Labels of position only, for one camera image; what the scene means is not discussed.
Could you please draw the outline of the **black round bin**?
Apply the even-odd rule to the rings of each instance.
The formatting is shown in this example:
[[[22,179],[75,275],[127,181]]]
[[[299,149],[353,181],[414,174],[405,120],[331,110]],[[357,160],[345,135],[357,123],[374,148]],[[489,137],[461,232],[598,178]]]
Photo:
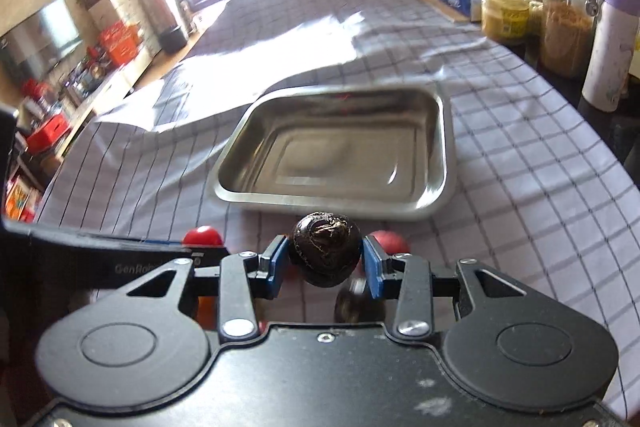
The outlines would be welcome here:
[[[167,54],[176,54],[188,44],[189,36],[181,26],[176,25],[163,30],[158,36],[160,47]]]

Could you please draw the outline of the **yellow lidded jar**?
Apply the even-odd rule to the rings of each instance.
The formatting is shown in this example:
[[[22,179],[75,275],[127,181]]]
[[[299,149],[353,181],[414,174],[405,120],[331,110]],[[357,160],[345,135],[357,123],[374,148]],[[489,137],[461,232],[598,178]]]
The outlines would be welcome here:
[[[504,46],[518,46],[526,40],[529,0],[482,0],[483,34]]]

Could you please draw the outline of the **red plum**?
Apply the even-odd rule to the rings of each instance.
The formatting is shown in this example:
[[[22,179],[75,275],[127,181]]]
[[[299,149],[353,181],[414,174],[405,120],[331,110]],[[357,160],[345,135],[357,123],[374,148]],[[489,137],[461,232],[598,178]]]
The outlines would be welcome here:
[[[410,253],[410,246],[408,242],[401,235],[393,231],[373,231],[370,233],[370,236],[375,238],[383,248],[383,251],[388,255],[395,256]]]

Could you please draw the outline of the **glass clip-top jar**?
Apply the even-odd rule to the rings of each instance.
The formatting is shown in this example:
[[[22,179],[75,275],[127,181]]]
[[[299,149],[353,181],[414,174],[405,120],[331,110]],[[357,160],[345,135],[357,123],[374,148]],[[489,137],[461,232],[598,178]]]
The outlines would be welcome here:
[[[542,0],[539,61],[565,79],[585,74],[602,0]]]

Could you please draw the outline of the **checkered white tablecloth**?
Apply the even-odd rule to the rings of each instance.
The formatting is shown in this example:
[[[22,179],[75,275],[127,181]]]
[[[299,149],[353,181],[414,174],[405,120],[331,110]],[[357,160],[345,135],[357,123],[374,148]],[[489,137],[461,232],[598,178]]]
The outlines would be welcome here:
[[[606,326],[606,403],[639,410],[639,192],[577,110],[519,57],[421,0],[230,0],[163,80],[91,121],[37,212],[43,225],[178,241],[209,225],[258,251],[294,219],[213,199],[205,183],[264,93],[437,81],[452,105],[458,187],[398,223],[434,265],[474,258]]]

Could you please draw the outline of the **stainless steel tray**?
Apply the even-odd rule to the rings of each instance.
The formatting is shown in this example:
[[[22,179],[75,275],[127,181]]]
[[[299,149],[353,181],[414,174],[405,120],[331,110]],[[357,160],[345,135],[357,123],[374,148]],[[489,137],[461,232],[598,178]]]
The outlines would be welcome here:
[[[448,204],[456,167],[437,83],[288,88],[247,109],[207,188],[247,209],[419,221]]]

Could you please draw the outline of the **red tomato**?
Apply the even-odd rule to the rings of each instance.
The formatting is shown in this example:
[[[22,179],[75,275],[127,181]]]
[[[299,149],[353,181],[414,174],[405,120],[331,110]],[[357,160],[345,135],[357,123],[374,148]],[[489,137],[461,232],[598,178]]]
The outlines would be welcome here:
[[[184,234],[183,245],[204,248],[224,246],[224,239],[220,233],[209,225],[202,225]]]

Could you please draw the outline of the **television screen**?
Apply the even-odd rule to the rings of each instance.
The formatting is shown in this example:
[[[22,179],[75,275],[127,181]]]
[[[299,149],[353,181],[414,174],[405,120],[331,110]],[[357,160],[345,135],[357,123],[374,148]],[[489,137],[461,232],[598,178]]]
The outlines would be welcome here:
[[[1,36],[1,62],[17,82],[40,81],[81,43],[65,0],[54,0]]]

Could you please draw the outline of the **lilac thermos bottle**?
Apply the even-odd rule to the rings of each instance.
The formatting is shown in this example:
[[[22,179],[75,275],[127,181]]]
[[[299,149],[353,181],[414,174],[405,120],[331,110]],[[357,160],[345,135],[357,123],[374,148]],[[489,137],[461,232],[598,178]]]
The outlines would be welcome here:
[[[582,97],[604,113],[620,101],[639,28],[639,0],[603,0]]]

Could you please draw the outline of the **red gift box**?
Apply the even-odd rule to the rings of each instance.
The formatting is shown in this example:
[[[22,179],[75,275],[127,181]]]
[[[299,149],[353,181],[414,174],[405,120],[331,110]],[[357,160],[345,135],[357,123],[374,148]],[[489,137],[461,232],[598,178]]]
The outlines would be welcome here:
[[[125,66],[138,56],[138,37],[132,28],[121,20],[103,29],[99,40],[116,67]]]

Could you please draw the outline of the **dark purple plum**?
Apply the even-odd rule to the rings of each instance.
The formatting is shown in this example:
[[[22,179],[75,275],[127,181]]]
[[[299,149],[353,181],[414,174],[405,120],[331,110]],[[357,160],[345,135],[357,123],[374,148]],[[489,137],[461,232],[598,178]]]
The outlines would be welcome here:
[[[354,277],[340,288],[335,298],[333,317],[336,323],[374,323],[385,320],[383,300],[372,297],[368,282]]]

